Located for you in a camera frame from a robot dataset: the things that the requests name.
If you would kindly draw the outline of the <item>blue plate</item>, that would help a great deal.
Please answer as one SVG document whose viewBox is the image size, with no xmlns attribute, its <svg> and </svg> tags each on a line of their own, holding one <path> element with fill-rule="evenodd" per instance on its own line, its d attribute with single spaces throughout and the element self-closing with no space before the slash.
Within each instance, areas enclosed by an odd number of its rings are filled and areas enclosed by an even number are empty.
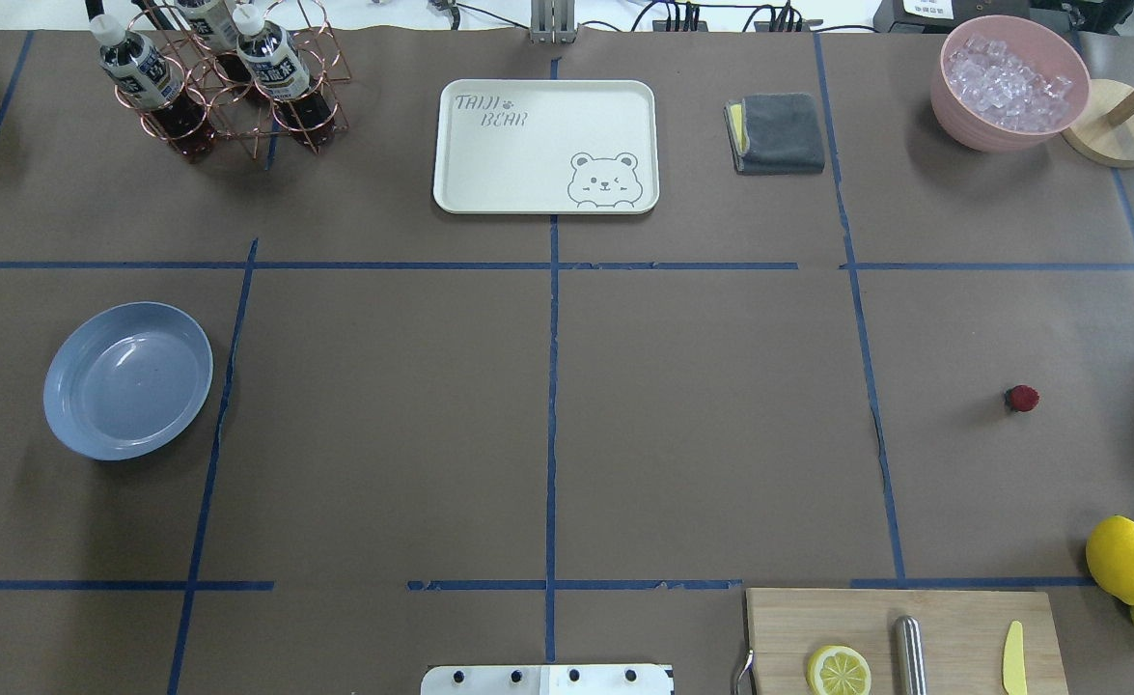
<svg viewBox="0 0 1134 695">
<path fill-rule="evenodd" d="M 46 368 L 46 425 L 74 454 L 132 460 L 191 426 L 213 382 L 213 350 L 191 314 L 116 305 L 71 331 Z"/>
</svg>

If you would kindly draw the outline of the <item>red strawberry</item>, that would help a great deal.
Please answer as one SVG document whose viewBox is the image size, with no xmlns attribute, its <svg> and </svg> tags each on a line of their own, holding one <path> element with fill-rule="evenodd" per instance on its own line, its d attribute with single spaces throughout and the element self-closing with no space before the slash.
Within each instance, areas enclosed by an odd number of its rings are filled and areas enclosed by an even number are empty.
<svg viewBox="0 0 1134 695">
<path fill-rule="evenodd" d="M 1033 412 L 1041 402 L 1041 395 L 1030 384 L 1015 384 L 1002 393 L 1002 402 L 1008 412 Z"/>
</svg>

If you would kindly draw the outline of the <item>bottle white cap right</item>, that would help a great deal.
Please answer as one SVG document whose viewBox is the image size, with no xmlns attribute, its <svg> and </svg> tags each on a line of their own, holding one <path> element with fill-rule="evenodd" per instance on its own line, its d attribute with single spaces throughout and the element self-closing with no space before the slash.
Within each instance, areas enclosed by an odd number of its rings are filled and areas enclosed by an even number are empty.
<svg viewBox="0 0 1134 695">
<path fill-rule="evenodd" d="M 88 22 L 98 42 L 98 63 L 121 94 L 126 105 L 139 111 L 152 130 L 170 147 L 196 161 L 213 149 L 215 130 L 208 110 L 184 84 L 184 73 L 162 54 L 152 40 L 132 31 L 111 14 Z"/>
</svg>

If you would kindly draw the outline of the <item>bottle white cap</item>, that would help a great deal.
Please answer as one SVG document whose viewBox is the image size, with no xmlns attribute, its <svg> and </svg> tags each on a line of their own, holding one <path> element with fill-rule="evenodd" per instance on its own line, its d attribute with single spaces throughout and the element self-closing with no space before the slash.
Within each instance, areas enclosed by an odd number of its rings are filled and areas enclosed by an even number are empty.
<svg viewBox="0 0 1134 695">
<path fill-rule="evenodd" d="M 111 14 L 88 22 L 98 42 L 98 63 L 121 94 L 126 105 L 139 111 L 152 130 L 170 147 L 196 161 L 213 149 L 215 130 L 208 110 L 184 84 L 184 73 L 162 54 L 152 40 L 132 31 Z"/>
<path fill-rule="evenodd" d="M 242 88 L 243 98 L 254 105 L 266 105 L 266 98 L 253 85 L 254 78 L 236 53 L 239 31 L 232 22 L 235 1 L 174 1 L 198 43 L 213 57 L 228 85 Z"/>
<path fill-rule="evenodd" d="M 259 91 L 272 102 L 276 122 L 302 146 L 318 151 L 331 144 L 336 135 L 333 107 L 289 32 L 249 3 L 235 6 L 232 25 L 238 32 L 235 52 Z"/>
</svg>

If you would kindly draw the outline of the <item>bottle white cap lower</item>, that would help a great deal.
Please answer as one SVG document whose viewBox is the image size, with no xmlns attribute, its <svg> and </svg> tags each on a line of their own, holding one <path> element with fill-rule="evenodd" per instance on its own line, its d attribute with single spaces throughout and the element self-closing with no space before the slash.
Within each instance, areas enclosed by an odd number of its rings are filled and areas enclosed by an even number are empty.
<svg viewBox="0 0 1134 695">
<path fill-rule="evenodd" d="M 253 85 L 254 78 L 236 53 L 239 31 L 232 22 L 235 1 L 174 1 L 198 43 L 213 57 L 228 85 L 242 88 L 243 98 L 254 105 L 266 105 L 266 98 Z"/>
</svg>

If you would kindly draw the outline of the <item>bottle white cap left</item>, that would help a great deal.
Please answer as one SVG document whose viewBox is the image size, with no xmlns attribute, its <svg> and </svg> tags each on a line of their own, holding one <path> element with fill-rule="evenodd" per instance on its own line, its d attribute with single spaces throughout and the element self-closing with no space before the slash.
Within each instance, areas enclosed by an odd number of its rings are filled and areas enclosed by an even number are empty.
<svg viewBox="0 0 1134 695">
<path fill-rule="evenodd" d="M 302 146 L 318 151 L 331 144 L 336 135 L 333 107 L 289 32 L 249 3 L 235 6 L 232 25 L 238 32 L 235 52 L 259 91 L 272 102 L 276 122 Z"/>
</svg>

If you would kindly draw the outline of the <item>cream bear tray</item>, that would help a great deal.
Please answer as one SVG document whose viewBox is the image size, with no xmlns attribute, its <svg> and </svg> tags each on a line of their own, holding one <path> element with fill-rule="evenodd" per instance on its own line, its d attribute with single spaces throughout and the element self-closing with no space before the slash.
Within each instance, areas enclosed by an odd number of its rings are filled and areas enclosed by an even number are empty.
<svg viewBox="0 0 1134 695">
<path fill-rule="evenodd" d="M 449 83 L 431 193 L 451 214 L 646 214 L 660 198 L 653 92 L 637 80 Z"/>
</svg>

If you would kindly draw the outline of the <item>grey yellow folded cloth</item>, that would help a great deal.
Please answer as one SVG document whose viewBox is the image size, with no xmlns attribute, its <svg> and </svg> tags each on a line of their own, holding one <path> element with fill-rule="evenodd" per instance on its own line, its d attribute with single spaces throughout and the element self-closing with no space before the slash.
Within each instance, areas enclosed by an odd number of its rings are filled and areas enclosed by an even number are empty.
<svg viewBox="0 0 1134 695">
<path fill-rule="evenodd" d="M 818 175 L 826 167 L 816 100 L 805 93 L 748 94 L 723 107 L 739 175 Z"/>
</svg>

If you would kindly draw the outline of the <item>steel muddler black cap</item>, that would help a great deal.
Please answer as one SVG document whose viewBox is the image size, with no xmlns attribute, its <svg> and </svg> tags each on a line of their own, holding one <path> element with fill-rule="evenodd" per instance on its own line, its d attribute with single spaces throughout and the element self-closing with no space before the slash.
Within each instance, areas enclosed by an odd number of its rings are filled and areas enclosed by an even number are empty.
<svg viewBox="0 0 1134 695">
<path fill-rule="evenodd" d="M 898 683 L 902 694 L 926 694 L 926 661 L 923 626 L 911 615 L 898 616 L 892 622 L 898 655 Z"/>
</svg>

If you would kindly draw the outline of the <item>bamboo cutting board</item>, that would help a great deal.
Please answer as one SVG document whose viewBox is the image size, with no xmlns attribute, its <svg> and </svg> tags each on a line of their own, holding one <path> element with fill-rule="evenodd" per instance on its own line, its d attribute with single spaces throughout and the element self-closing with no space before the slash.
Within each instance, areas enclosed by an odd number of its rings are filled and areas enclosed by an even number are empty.
<svg viewBox="0 0 1134 695">
<path fill-rule="evenodd" d="M 809 694 L 809 660 L 844 644 L 868 660 L 874 694 L 899 694 L 894 625 L 919 620 L 929 694 L 1002 694 L 1002 647 L 1024 627 L 1030 694 L 1066 694 L 1049 597 L 1031 591 L 746 590 L 748 649 L 758 694 Z"/>
</svg>

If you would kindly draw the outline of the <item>pink bowl of ice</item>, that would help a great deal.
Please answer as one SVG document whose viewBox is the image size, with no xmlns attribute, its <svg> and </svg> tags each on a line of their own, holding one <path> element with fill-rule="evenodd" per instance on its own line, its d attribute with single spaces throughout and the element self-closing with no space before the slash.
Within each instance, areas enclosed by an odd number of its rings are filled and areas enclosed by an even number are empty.
<svg viewBox="0 0 1134 695">
<path fill-rule="evenodd" d="M 931 78 L 945 132 L 980 153 L 1015 153 L 1063 133 L 1086 110 L 1088 67 L 1055 31 L 1008 14 L 956 26 Z"/>
</svg>

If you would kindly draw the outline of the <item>yellow plastic knife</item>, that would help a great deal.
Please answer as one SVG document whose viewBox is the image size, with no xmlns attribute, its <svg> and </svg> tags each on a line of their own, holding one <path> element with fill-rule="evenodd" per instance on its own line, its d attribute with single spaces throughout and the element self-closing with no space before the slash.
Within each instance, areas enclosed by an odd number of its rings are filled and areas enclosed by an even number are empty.
<svg viewBox="0 0 1134 695">
<path fill-rule="evenodd" d="M 1012 620 L 1002 644 L 1002 689 L 1009 695 L 1027 694 L 1024 625 Z"/>
</svg>

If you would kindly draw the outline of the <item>yellow lemon large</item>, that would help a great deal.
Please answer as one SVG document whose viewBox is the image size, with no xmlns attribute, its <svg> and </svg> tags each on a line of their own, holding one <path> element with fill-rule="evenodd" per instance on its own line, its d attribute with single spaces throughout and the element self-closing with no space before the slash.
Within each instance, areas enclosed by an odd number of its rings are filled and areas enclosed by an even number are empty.
<svg viewBox="0 0 1134 695">
<path fill-rule="evenodd" d="M 1100 590 L 1134 607 L 1134 520 L 1110 515 L 1097 523 L 1086 540 L 1086 563 Z"/>
</svg>

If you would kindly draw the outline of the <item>round wooden stand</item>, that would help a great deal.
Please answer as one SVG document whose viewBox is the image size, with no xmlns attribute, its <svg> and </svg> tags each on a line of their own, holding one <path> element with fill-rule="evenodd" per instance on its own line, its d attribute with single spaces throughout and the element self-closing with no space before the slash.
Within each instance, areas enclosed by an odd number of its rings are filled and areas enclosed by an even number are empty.
<svg viewBox="0 0 1134 695">
<path fill-rule="evenodd" d="M 1064 138 L 1092 162 L 1134 168 L 1134 87 L 1093 79 L 1086 109 L 1065 129 Z"/>
</svg>

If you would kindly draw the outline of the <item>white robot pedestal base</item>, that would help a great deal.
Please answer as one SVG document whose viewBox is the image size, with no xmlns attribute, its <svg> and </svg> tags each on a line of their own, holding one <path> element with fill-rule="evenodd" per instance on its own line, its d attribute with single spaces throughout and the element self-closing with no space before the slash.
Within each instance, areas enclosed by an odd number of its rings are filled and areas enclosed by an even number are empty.
<svg viewBox="0 0 1134 695">
<path fill-rule="evenodd" d="M 433 667 L 421 694 L 674 694 L 672 667 L 651 663 Z"/>
</svg>

